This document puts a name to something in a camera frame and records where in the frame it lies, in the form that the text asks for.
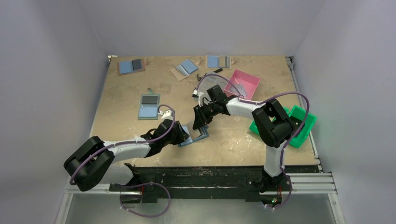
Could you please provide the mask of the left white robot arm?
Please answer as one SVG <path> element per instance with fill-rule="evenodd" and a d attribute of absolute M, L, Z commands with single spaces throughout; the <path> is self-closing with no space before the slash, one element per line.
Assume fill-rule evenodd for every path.
<path fill-rule="evenodd" d="M 167 145 L 185 142 L 189 134 L 179 121 L 163 120 L 157 128 L 148 130 L 132 140 L 103 141 L 90 137 L 64 162 L 70 175 L 70 185 L 80 191 L 88 191 L 99 184 L 113 163 L 132 158 L 148 158 L 162 151 Z"/>

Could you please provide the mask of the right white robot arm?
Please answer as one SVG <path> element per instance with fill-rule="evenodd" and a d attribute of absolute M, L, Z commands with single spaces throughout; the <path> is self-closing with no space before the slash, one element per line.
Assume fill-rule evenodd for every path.
<path fill-rule="evenodd" d="M 207 93 L 209 102 L 204 103 L 200 100 L 193 108 L 193 129 L 208 125 L 218 114 L 252 119 L 261 140 L 266 145 L 262 178 L 256 186 L 261 193 L 275 189 L 284 177 L 284 149 L 296 131 L 295 124 L 282 105 L 275 98 L 266 102 L 256 102 L 227 96 L 218 85 L 209 88 Z"/>

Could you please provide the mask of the blue card holder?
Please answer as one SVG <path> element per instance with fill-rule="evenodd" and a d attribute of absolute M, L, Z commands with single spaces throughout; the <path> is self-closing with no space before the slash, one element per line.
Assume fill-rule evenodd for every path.
<path fill-rule="evenodd" d="M 207 131 L 208 126 L 204 126 L 198 129 L 199 134 L 192 134 L 191 132 L 193 132 L 193 130 L 189 129 L 187 125 L 183 125 L 182 128 L 189 135 L 189 138 L 187 138 L 187 140 L 185 140 L 184 142 L 178 144 L 179 147 L 184 147 L 209 137 L 209 133 Z"/>

